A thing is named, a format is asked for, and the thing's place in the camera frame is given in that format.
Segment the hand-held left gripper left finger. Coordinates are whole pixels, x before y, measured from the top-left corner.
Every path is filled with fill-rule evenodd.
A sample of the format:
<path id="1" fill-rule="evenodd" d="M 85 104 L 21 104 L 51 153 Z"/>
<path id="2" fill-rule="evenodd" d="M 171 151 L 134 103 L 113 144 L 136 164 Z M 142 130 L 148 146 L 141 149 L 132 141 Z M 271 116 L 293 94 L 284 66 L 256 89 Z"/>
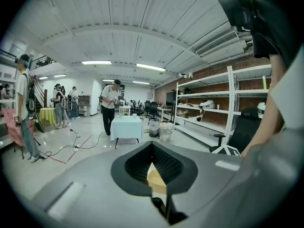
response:
<path id="1" fill-rule="evenodd" d="M 150 196 L 128 194 L 111 176 L 114 160 L 139 146 L 124 145 L 81 160 L 47 183 L 33 203 L 66 228 L 165 228 Z"/>

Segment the tan plastic bin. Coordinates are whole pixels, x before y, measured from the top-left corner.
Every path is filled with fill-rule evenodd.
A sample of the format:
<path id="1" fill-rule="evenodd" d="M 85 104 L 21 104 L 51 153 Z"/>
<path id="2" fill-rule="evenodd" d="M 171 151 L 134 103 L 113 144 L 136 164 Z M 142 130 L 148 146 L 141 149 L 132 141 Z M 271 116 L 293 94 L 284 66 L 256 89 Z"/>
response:
<path id="1" fill-rule="evenodd" d="M 148 169 L 147 181 L 149 187 L 154 193 L 162 195 L 167 194 L 167 185 L 164 183 L 163 179 L 161 178 L 159 172 L 156 170 L 156 167 L 153 163 L 151 163 Z"/>

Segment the person's right forearm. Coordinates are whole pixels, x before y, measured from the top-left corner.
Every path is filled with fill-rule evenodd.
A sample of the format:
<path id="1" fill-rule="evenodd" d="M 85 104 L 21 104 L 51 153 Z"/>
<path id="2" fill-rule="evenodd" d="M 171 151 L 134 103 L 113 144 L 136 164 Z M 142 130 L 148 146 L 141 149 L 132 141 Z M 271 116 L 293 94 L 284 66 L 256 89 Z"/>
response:
<path id="1" fill-rule="evenodd" d="M 284 76 L 286 67 L 279 55 L 270 55 L 269 60 L 272 68 L 272 78 L 267 95 L 266 108 L 258 130 L 256 131 L 251 142 L 241 154 L 243 157 L 247 155 L 251 147 L 264 144 L 271 136 L 281 130 L 284 124 L 281 113 L 270 93 Z"/>

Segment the white metal shelf rack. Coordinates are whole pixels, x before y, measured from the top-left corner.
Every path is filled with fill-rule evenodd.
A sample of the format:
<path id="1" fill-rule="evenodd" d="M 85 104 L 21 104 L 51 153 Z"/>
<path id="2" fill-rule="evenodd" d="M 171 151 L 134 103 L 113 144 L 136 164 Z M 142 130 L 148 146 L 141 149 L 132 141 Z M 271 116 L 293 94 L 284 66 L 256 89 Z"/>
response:
<path id="1" fill-rule="evenodd" d="M 233 69 L 176 85 L 175 129 L 202 142 L 216 146 L 214 134 L 224 134 L 227 144 L 245 108 L 266 102 L 272 76 L 271 65 Z M 201 102 L 213 100 L 215 109 L 200 109 Z M 202 122 L 196 116 L 202 114 Z"/>

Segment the grey mesh basket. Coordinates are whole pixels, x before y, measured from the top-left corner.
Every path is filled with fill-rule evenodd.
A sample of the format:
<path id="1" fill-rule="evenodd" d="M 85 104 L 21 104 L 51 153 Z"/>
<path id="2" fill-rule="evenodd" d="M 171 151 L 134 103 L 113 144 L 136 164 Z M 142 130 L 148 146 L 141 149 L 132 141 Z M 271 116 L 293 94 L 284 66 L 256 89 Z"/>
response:
<path id="1" fill-rule="evenodd" d="M 161 142 L 168 143 L 171 139 L 172 131 L 168 128 L 160 128 L 159 137 Z"/>

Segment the table with light blue cloth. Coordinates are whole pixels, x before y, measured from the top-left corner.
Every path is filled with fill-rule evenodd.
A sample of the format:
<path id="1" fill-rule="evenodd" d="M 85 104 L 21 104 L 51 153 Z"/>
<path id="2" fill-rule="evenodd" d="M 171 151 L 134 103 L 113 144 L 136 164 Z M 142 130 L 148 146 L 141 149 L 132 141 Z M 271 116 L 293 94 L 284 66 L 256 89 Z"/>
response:
<path id="1" fill-rule="evenodd" d="M 111 141 L 118 139 L 143 139 L 143 122 L 137 117 L 116 117 L 111 122 Z"/>

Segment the white desk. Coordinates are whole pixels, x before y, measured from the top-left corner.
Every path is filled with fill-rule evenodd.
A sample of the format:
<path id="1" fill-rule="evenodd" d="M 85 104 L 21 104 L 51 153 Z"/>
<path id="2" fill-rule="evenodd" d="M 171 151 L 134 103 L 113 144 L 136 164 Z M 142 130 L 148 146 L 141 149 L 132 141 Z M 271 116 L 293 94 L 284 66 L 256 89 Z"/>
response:
<path id="1" fill-rule="evenodd" d="M 174 112 L 173 109 L 165 109 L 158 107 L 158 113 L 161 118 L 161 121 L 167 121 L 173 123 L 174 121 Z"/>

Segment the black monitor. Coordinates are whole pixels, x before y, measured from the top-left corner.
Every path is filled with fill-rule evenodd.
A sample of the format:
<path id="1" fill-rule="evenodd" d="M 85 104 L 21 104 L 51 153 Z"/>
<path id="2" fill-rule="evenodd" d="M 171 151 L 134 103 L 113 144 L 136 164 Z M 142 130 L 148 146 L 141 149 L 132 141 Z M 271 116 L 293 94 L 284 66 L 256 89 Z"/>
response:
<path id="1" fill-rule="evenodd" d="M 175 106 L 176 105 L 176 91 L 171 91 L 166 94 L 166 105 Z"/>

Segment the wooden cubby cabinet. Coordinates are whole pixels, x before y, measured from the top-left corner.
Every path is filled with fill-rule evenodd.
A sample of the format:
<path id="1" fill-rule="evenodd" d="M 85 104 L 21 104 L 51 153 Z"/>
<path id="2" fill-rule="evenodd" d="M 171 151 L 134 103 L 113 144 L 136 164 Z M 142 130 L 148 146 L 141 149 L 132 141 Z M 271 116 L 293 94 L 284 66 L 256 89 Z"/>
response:
<path id="1" fill-rule="evenodd" d="M 84 117 L 90 116 L 91 108 L 91 96 L 90 95 L 79 95 L 78 96 L 78 112 Z"/>

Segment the yellow-green cloth covered table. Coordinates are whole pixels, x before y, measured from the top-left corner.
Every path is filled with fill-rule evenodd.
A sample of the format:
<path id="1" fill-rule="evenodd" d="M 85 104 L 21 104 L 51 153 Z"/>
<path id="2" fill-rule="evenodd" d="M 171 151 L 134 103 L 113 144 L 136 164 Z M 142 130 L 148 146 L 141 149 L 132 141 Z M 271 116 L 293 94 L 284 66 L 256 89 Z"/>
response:
<path id="1" fill-rule="evenodd" d="M 53 107 L 41 108 L 39 117 L 42 122 L 49 122 L 51 125 L 54 125 L 56 123 L 55 108 Z"/>

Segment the row of black office chairs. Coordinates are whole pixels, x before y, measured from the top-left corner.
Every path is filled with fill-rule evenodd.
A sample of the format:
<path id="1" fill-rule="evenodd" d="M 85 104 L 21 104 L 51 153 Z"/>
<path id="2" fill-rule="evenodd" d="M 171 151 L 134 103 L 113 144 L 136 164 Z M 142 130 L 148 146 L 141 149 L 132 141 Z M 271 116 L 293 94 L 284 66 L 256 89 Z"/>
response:
<path id="1" fill-rule="evenodd" d="M 142 120 L 148 119 L 153 120 L 153 121 L 158 121 L 159 119 L 156 117 L 158 115 L 158 109 L 157 105 L 152 104 L 151 102 L 144 102 L 142 104 L 139 102 L 138 106 L 136 106 L 136 102 L 134 100 L 130 101 L 130 106 L 131 106 L 131 115 L 137 115 L 139 116 Z"/>

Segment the pink cloth covered chair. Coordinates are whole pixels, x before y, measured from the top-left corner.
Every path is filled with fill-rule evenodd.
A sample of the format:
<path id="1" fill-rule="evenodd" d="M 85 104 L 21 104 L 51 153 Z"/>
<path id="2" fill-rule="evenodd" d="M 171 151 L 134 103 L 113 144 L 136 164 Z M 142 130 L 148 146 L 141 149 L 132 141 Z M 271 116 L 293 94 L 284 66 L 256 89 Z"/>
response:
<path id="1" fill-rule="evenodd" d="M 8 129 L 9 138 L 21 149 L 22 159 L 24 159 L 23 140 L 20 135 L 20 127 L 16 126 L 15 120 L 17 119 L 15 109 L 3 110 L 4 120 Z"/>

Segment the ceiling air conditioner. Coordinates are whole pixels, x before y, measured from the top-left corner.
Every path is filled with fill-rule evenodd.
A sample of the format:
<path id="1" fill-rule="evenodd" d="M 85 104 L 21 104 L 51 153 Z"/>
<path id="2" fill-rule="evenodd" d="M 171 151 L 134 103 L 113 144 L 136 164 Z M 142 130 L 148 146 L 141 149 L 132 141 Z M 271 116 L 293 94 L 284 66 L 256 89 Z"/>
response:
<path id="1" fill-rule="evenodd" d="M 229 33 L 226 33 L 219 38 L 215 39 L 214 41 L 211 41 L 210 43 L 205 44 L 204 46 L 198 48 L 195 53 L 199 57 L 203 57 L 215 50 L 218 50 L 224 46 L 230 45 L 232 43 L 238 42 L 240 40 L 239 35 L 236 31 L 231 31 Z"/>

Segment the black staircase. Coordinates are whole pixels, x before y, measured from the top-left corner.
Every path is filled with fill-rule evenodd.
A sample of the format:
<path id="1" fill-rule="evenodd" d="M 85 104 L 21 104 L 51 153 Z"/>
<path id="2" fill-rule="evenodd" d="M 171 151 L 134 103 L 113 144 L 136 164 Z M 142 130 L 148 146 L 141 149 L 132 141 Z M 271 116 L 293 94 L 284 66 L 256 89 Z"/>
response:
<path id="1" fill-rule="evenodd" d="M 40 86 L 39 82 L 38 82 L 39 80 L 47 79 L 47 77 L 38 77 L 37 75 L 35 75 L 33 73 L 33 70 L 38 69 L 40 67 L 50 65 L 50 64 L 55 63 L 55 62 L 56 61 L 54 61 L 53 59 L 51 59 L 48 56 L 42 56 L 42 57 L 39 57 L 37 59 L 31 60 L 31 63 L 30 63 L 30 66 L 29 66 L 29 74 L 33 77 L 36 98 L 37 98 L 37 101 L 40 104 L 40 106 L 38 107 L 39 109 L 46 108 L 47 105 L 48 105 L 47 104 L 48 91 L 43 90 L 42 87 Z"/>

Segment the person's torso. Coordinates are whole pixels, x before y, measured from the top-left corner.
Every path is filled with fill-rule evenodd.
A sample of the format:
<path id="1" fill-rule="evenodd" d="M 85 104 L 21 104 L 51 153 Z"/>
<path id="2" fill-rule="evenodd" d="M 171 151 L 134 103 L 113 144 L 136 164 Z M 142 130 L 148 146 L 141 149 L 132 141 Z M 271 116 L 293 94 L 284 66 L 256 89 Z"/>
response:
<path id="1" fill-rule="evenodd" d="M 301 0 L 252 0 L 258 11 L 254 19 L 254 57 L 281 56 L 289 68 L 304 44 L 300 22 Z"/>

